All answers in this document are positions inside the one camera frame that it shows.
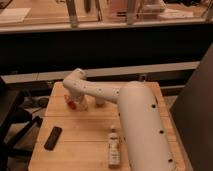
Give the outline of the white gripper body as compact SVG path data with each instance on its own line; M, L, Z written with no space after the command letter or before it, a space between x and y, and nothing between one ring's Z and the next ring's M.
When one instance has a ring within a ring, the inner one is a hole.
M76 111L85 111L88 109L87 99L84 95L72 101L72 109Z

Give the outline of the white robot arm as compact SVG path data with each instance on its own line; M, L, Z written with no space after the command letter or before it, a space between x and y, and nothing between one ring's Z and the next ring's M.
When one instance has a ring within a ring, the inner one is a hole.
M140 81L110 85L86 80L86 72L73 70L62 82L73 101L84 94L116 103L131 171L177 171L157 99Z

